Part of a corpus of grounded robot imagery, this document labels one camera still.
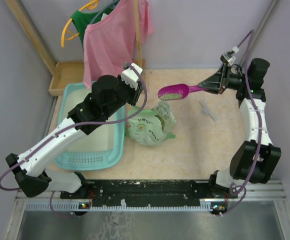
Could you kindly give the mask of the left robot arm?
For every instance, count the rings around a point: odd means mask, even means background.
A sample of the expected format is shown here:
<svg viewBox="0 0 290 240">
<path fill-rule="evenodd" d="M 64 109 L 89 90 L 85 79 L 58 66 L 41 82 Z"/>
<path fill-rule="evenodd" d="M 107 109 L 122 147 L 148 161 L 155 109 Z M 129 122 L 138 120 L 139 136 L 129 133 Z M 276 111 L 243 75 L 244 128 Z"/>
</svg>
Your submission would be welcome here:
<svg viewBox="0 0 290 240">
<path fill-rule="evenodd" d="M 125 104 L 136 105 L 146 87 L 141 76 L 120 74 L 101 76 L 91 86 L 91 92 L 77 104 L 61 124 L 32 149 L 9 154 L 6 162 L 13 172 L 19 189 L 28 197 L 44 191 L 60 191 L 83 198 L 89 186 L 79 172 L 46 170 L 47 165 L 76 141 L 90 135 Z"/>
</svg>

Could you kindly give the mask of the magenta litter scoop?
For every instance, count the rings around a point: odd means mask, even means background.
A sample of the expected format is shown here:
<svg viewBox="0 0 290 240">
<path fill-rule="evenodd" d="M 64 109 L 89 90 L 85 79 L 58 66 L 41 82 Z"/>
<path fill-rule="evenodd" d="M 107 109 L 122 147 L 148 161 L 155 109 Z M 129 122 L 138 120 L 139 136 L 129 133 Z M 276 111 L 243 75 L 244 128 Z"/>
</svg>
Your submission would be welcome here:
<svg viewBox="0 0 290 240">
<path fill-rule="evenodd" d="M 184 83 L 169 85 L 161 88 L 157 96 L 163 101 L 173 101 L 173 100 L 183 100 L 190 93 L 196 93 L 205 91 L 205 88 L 199 87 L 197 85 L 189 86 Z"/>
</svg>

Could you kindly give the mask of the grey plastic bag clip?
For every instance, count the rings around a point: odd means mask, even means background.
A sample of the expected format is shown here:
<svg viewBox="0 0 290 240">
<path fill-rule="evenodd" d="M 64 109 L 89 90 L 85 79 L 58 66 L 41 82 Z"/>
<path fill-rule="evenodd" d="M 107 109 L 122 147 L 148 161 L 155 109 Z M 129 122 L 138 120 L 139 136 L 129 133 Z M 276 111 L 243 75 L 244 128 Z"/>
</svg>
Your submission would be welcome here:
<svg viewBox="0 0 290 240">
<path fill-rule="evenodd" d="M 214 113 L 208 108 L 208 106 L 206 105 L 206 103 L 203 100 L 200 100 L 199 103 L 202 106 L 202 111 L 203 113 L 205 113 L 206 115 L 209 115 L 213 121 L 217 121 L 218 118 L 214 115 Z"/>
</svg>

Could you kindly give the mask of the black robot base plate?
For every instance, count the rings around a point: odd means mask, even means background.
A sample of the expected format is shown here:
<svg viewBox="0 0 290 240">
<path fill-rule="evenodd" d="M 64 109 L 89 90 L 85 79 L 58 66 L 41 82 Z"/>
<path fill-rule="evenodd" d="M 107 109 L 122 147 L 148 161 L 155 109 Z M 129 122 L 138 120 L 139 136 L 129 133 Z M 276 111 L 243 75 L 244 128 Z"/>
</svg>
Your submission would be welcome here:
<svg viewBox="0 0 290 240">
<path fill-rule="evenodd" d="M 229 189 L 204 180 L 87 180 L 74 193 L 62 191 L 62 200 L 87 199 L 94 207 L 198 207 L 200 200 L 224 198 Z"/>
</svg>

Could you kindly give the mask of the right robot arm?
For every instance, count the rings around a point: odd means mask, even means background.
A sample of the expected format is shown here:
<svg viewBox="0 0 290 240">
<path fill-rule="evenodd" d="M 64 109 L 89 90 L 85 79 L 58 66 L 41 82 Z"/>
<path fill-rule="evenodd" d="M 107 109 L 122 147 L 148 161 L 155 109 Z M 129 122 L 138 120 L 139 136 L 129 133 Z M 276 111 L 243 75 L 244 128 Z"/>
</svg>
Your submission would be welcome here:
<svg viewBox="0 0 290 240">
<path fill-rule="evenodd" d="M 208 192 L 214 198 L 221 197 L 231 184 L 266 184 L 281 157 L 281 149 L 269 137 L 265 119 L 266 95 L 262 85 L 269 67 L 270 63 L 262 58 L 252 59 L 246 73 L 238 64 L 223 63 L 216 73 L 198 84 L 212 94 L 235 90 L 244 123 L 244 142 L 229 168 L 217 170 L 209 178 Z"/>
</svg>

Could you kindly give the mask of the green cat litter bag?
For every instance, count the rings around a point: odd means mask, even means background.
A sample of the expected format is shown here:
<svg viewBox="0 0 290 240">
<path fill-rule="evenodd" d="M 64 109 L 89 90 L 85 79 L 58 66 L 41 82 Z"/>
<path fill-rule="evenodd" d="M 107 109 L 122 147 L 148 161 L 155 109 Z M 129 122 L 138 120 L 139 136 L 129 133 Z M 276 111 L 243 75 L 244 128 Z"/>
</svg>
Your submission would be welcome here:
<svg viewBox="0 0 290 240">
<path fill-rule="evenodd" d="M 157 147 L 176 136 L 171 132 L 176 120 L 166 101 L 160 101 L 152 109 L 143 109 L 138 115 L 128 120 L 125 135 L 133 141 L 147 146 Z"/>
</svg>

